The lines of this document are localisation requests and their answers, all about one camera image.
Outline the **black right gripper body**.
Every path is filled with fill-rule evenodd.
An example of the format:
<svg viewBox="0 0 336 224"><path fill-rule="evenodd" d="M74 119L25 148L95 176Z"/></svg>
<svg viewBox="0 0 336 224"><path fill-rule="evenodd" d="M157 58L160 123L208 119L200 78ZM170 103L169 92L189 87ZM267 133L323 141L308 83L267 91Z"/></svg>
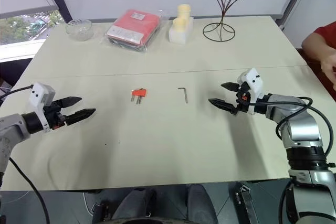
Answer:
<svg viewBox="0 0 336 224"><path fill-rule="evenodd" d="M249 102L250 102L250 86L247 82L243 82L241 85L236 84L236 97L237 97L237 106L235 109L234 114L237 114L238 112L245 112L247 113L249 111Z"/></svg>

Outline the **person's bare hand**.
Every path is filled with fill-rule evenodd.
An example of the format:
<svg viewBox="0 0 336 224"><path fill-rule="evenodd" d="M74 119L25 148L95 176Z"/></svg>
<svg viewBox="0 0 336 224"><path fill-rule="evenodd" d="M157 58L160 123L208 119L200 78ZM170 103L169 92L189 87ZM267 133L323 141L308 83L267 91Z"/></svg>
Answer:
<svg viewBox="0 0 336 224"><path fill-rule="evenodd" d="M333 84L333 89L335 90L336 78L335 78L335 53L326 56L325 59L321 60L321 69L327 78Z"/></svg>

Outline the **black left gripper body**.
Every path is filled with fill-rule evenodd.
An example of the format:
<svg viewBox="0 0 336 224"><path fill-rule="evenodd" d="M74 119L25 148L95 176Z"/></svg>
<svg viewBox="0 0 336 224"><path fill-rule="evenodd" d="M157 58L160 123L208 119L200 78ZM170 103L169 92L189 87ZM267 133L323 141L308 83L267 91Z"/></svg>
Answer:
<svg viewBox="0 0 336 224"><path fill-rule="evenodd" d="M66 106L65 100L56 100L49 106L43 107L44 116L52 130L65 126L66 118L61 114L61 109Z"/></svg>

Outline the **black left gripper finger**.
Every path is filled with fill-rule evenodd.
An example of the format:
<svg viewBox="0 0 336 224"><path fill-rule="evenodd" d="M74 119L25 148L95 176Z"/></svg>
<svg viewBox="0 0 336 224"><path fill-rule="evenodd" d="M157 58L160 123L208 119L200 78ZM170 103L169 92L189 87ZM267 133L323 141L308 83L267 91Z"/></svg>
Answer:
<svg viewBox="0 0 336 224"><path fill-rule="evenodd" d="M68 108L81 101L81 97L66 97L58 100L58 106L61 109Z"/></svg>
<svg viewBox="0 0 336 224"><path fill-rule="evenodd" d="M65 122L68 126L75 124L84 119L87 119L88 117L93 115L95 111L96 111L95 109L82 109L80 111L75 112L74 114L65 116Z"/></svg>

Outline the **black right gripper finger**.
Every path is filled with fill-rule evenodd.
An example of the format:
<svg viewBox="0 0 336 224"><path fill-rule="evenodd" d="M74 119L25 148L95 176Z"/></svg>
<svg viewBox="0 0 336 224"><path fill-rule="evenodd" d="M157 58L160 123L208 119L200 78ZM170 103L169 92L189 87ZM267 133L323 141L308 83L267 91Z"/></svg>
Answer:
<svg viewBox="0 0 336 224"><path fill-rule="evenodd" d="M238 83L233 83L233 82L225 82L221 84L221 87L232 91L232 92L238 92L240 89L240 85Z"/></svg>
<svg viewBox="0 0 336 224"><path fill-rule="evenodd" d="M211 98L208 100L213 106L221 109L221 110L224 110L224 111L227 111L229 112L230 114L233 114L233 115L236 115L238 113L238 109L236 106L234 106L233 104L231 103L227 103L225 102L224 100L222 99L218 99L218 98Z"/></svg>

